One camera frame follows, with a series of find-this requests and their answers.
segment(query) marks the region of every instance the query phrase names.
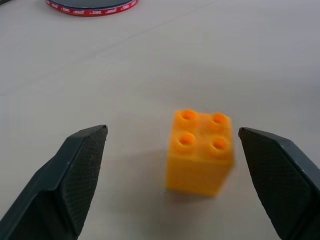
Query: toy block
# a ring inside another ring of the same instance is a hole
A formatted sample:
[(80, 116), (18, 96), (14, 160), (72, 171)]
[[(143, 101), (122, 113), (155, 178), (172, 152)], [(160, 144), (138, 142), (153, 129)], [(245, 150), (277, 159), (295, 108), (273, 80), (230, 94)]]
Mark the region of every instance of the toy block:
[(234, 165), (232, 122), (222, 113), (176, 111), (167, 151), (168, 190), (215, 197)]

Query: tabletop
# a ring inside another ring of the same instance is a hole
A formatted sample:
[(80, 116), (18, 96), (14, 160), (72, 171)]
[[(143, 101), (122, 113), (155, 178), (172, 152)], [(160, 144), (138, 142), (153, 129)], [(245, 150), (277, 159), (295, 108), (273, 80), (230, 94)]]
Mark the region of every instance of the tabletop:
[[(318, 0), (140, 0), (75, 17), (44, 0), (0, 6), (0, 216), (81, 129), (107, 124), (79, 240), (279, 240), (240, 127), (293, 140), (320, 166)], [(220, 196), (165, 192), (175, 110), (232, 118)]]

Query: red tape roll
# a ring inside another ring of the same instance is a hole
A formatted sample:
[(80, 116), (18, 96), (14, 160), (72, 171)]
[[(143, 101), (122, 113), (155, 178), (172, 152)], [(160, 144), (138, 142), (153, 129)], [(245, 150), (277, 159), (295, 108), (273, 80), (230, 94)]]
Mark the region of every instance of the red tape roll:
[(137, 4), (138, 0), (132, 0), (126, 4), (116, 6), (116, 7), (98, 8), (98, 9), (66, 7), (66, 6), (57, 4), (55, 2), (52, 2), (50, 0), (45, 0), (45, 2), (52, 8), (65, 14), (81, 16), (81, 17), (98, 17), (98, 16), (106, 16), (106, 15), (117, 14), (117, 13), (127, 11)]

